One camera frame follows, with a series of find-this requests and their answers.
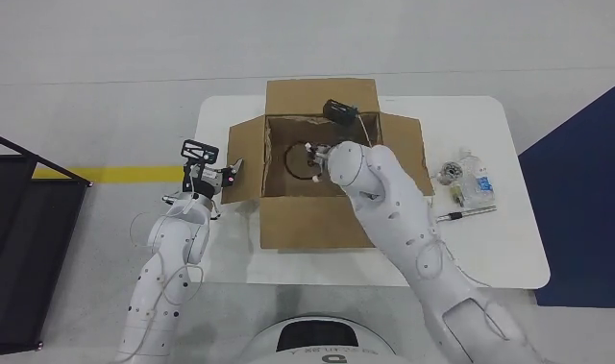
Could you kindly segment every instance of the blue label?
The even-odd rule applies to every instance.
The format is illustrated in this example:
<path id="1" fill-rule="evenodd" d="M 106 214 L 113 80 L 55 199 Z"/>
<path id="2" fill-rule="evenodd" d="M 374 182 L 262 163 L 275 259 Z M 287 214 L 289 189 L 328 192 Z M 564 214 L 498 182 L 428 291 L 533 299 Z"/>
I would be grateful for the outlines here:
<path id="1" fill-rule="evenodd" d="M 493 190 L 491 183 L 489 183 L 489 179 L 487 177 L 482 177 L 477 179 L 477 183 L 479 184 L 480 190 Z"/>

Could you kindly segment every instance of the plastic bottle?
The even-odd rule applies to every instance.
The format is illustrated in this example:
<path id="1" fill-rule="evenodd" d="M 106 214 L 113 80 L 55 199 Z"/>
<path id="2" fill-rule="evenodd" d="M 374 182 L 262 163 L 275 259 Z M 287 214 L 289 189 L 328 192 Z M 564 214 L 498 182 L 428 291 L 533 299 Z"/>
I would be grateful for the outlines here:
<path id="1" fill-rule="evenodd" d="M 463 206 L 479 208 L 493 205 L 495 194 L 487 175 L 487 167 L 467 148 L 459 150 L 459 157 L 458 164 L 463 175 L 458 183 L 463 193 Z"/>

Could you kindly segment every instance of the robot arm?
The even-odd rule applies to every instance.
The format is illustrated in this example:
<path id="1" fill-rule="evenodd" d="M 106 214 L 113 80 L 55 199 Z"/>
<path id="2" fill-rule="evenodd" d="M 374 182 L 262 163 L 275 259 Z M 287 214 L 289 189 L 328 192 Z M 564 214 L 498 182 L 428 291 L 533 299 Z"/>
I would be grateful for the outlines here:
<path id="1" fill-rule="evenodd" d="M 163 364 L 171 353 L 175 330 L 190 289 L 187 267 L 198 264 L 209 241 L 212 197 L 232 185 L 241 159 L 227 168 L 211 169 L 218 149 L 187 140 L 182 155 L 183 193 L 162 199 L 171 205 L 150 231 L 154 254 L 141 268 L 128 305 L 128 316 L 113 363 Z"/>
<path id="2" fill-rule="evenodd" d="M 541 362 L 505 308 L 481 294 L 452 261 L 423 193 L 390 149 L 345 141 L 323 163 L 370 240 L 406 278 L 431 337 L 452 363 Z"/>

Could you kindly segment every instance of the yellow floor line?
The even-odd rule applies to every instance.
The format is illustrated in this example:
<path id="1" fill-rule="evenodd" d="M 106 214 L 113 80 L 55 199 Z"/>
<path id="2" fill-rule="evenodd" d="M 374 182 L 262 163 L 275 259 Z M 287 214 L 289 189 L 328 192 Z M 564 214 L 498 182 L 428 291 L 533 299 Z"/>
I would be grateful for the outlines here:
<path id="1" fill-rule="evenodd" d="M 68 168 L 69 171 L 91 182 L 180 182 L 184 178 L 181 165 L 161 166 L 109 166 Z M 53 169 L 40 167 L 35 170 L 35 179 L 65 179 L 65 175 Z"/>

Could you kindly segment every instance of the pen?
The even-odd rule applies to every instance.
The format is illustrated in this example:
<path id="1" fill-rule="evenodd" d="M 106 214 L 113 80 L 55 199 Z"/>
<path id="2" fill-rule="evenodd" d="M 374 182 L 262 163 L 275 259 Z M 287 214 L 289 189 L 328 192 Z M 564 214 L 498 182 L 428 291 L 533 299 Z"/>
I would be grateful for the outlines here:
<path id="1" fill-rule="evenodd" d="M 497 209 L 496 206 L 486 206 L 486 207 L 478 208 L 478 209 L 463 210 L 461 212 L 451 212 L 451 213 L 436 217 L 435 222 L 440 223 L 442 221 L 458 220 L 462 217 L 468 217 L 468 216 L 474 216 L 474 215 L 481 214 L 481 213 L 493 212 L 496 209 Z"/>

